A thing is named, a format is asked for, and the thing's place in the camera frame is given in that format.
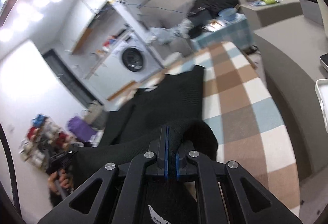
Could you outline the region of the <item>person's left hand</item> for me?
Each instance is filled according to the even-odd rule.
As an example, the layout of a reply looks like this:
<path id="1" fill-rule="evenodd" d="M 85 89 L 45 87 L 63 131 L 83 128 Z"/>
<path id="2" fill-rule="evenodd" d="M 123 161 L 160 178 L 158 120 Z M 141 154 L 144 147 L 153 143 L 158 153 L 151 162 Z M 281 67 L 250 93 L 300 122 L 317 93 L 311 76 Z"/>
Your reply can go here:
<path id="1" fill-rule="evenodd" d="M 73 179 L 64 169 L 54 172 L 48 178 L 48 188 L 51 192 L 60 194 L 58 187 L 60 187 L 61 190 L 73 189 Z"/>

